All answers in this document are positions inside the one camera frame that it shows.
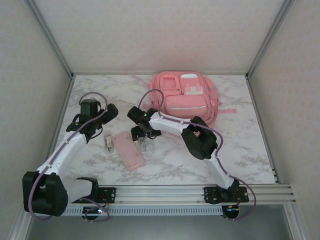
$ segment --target pink case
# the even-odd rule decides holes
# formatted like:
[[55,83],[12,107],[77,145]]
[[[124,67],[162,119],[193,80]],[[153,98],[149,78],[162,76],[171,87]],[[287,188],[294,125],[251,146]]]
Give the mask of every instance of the pink case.
[[133,171],[145,164],[145,160],[133,142],[128,131],[122,131],[112,138],[123,163],[129,171]]

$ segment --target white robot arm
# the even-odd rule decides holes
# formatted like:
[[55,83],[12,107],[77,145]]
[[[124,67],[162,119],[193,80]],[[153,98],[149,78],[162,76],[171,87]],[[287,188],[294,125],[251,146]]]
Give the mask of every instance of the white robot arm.
[[232,199],[239,188],[239,181],[227,175],[220,167],[217,158],[213,154],[218,148],[217,137],[211,130],[200,127],[208,127],[200,117],[182,119],[164,113],[159,114],[153,108],[144,112],[135,106],[130,109],[127,116],[138,125],[131,129],[133,140],[137,136],[154,138],[161,135],[161,131],[182,136],[189,152],[195,158],[203,160],[208,169],[214,174],[215,184],[219,187],[221,197],[223,199]]
[[[183,130],[189,127],[189,124],[186,124],[185,122],[190,121],[191,119],[181,119],[178,117],[166,115],[164,113],[161,113],[161,116],[159,116],[159,114],[156,113],[150,117],[149,124],[154,130],[165,131],[181,136],[183,134]],[[223,172],[215,157],[211,157],[210,159],[204,158],[203,161],[207,165],[208,169],[214,174],[216,181],[215,183],[219,187],[224,189],[228,189],[229,187],[231,187],[234,179],[227,176]]]
[[108,104],[105,113],[103,109],[98,111],[98,106],[101,105],[96,99],[83,100],[80,114],[67,127],[67,133],[53,154],[36,171],[28,171],[23,176],[23,203],[27,212],[30,195],[32,211],[51,216],[60,216],[68,204],[79,198],[97,198],[97,179],[80,177],[72,183],[66,183],[66,171],[79,151],[93,138],[96,130],[102,130],[102,125],[118,115],[118,109],[112,103]]

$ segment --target white enclosure wall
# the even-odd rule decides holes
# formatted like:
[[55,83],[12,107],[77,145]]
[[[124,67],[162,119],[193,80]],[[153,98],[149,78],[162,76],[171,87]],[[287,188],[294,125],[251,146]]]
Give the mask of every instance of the white enclosure wall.
[[75,73],[245,74],[283,0],[35,0]]
[[282,183],[320,239],[320,1],[296,0],[251,85]]
[[21,208],[22,177],[45,160],[68,76],[25,3],[0,6],[0,239]]

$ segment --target small metal object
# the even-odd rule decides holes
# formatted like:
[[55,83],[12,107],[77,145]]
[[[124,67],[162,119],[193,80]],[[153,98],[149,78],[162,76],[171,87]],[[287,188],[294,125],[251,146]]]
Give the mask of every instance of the small metal object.
[[104,137],[104,143],[105,143],[105,146],[107,147],[108,151],[110,152],[111,148],[112,148],[112,137],[111,137],[111,135],[106,135]]
[[145,137],[139,137],[138,138],[138,146],[140,147],[141,152],[146,152],[147,151],[147,146],[146,146],[146,141]]

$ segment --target marble surface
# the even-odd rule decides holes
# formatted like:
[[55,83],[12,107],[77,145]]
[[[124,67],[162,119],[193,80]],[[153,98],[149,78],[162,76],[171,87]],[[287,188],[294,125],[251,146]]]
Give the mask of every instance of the marble surface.
[[[151,75],[139,75],[150,82]],[[224,137],[220,151],[222,164],[228,171],[249,184],[274,184],[266,148],[249,90],[244,76],[208,75],[215,84],[223,105],[219,109],[236,109],[237,113],[218,115],[216,128]],[[119,110],[119,115],[103,126],[104,131],[116,135],[130,131],[135,124],[127,117],[132,106],[137,106],[140,98],[148,90],[145,84],[130,75],[80,75],[75,79],[67,110],[63,119],[58,143],[62,140],[66,127],[80,112],[79,98],[91,91],[106,96]],[[103,99],[98,99],[102,106]],[[182,138],[163,133],[153,140],[155,149],[143,152],[145,165],[135,171],[128,171],[117,151],[110,154],[105,150],[102,133],[92,139],[72,162],[67,177],[94,177],[100,185],[201,185],[215,184],[205,163],[194,158],[187,150]]]

